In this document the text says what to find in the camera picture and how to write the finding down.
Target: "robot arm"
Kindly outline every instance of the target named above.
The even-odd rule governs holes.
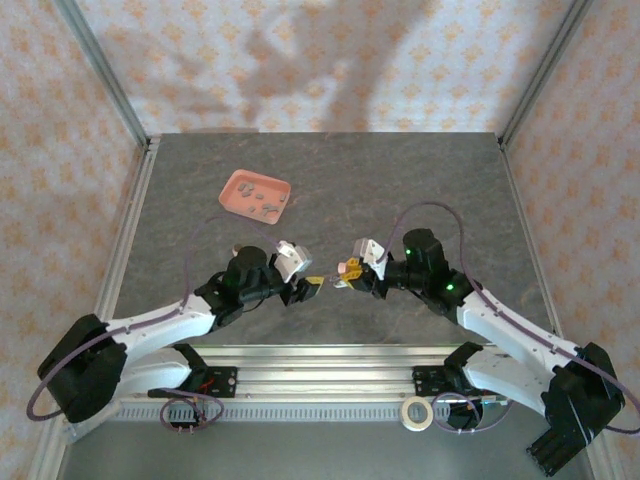
[[[350,287],[386,298],[390,289],[408,290],[431,311],[475,332],[508,356],[487,352],[468,342],[446,361],[448,384],[456,393],[491,390],[533,409],[545,417],[550,429],[528,449],[548,475],[552,475],[587,446],[624,407],[622,392],[563,355],[575,356],[615,377],[607,353],[590,343],[584,348],[532,324],[501,304],[478,284],[482,296],[517,326],[490,308],[461,272],[449,267],[440,242],[431,230],[417,229],[403,238],[406,260],[391,254],[371,239],[356,241],[353,256],[338,266],[338,288]],[[548,341],[543,346],[523,330]]]
[[[261,249],[243,247],[226,271],[215,274],[183,302],[123,319],[102,321],[93,314],[80,318],[42,362],[38,376],[43,379],[89,340],[114,332],[74,357],[48,383],[69,422],[88,420],[113,399],[134,392],[158,388],[195,392],[211,375],[195,351],[181,345],[167,352],[156,350],[229,325],[250,302],[278,295],[289,306],[312,298],[323,278],[296,277],[310,264],[306,249],[288,242],[279,243],[278,254],[269,262]],[[150,321],[154,324],[135,328]]]

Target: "orange tray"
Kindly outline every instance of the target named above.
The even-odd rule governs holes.
[[[274,225],[280,219],[290,194],[291,185],[283,180],[249,170],[236,170],[218,200],[229,212]]]

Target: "floral wallpaper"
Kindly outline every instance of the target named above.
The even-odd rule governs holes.
[[[570,0],[80,0],[148,134],[501,131]]]
[[[606,348],[636,394],[638,38],[640,3],[594,2],[509,150],[566,336]],[[636,428],[640,419],[627,405],[614,423]],[[627,478],[638,478],[640,442],[619,435],[614,441]]]
[[[36,369],[94,308],[139,152],[53,2],[0,18],[0,478],[23,479]]]

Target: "gray speckled surface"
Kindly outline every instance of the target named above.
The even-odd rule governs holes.
[[[507,305],[550,328],[491,133],[164,135],[116,316],[178,300],[187,238],[199,221],[223,211],[218,195],[239,168],[292,185],[280,221],[264,228],[273,237],[309,249],[314,264],[306,275],[334,272],[357,238],[384,243],[395,217],[409,204],[429,198],[449,203],[464,217],[475,277]],[[451,265],[460,268],[457,228],[448,213],[432,207],[417,210],[410,214],[405,231],[416,227],[431,228]],[[223,270],[236,243],[272,252],[239,222],[213,223],[196,242],[193,284]],[[400,241],[394,252],[401,253]],[[474,339],[406,292],[392,292],[385,302],[327,287],[311,301],[289,308],[270,299],[194,343],[443,345]]]

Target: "white tape roll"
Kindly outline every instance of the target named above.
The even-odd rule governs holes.
[[[414,422],[409,418],[409,407],[415,404],[422,405],[427,411],[427,418],[422,422]],[[431,404],[422,397],[409,397],[404,401],[400,408],[400,420],[407,430],[411,430],[412,432],[422,432],[431,425],[431,422],[433,422],[433,408],[431,408]]]

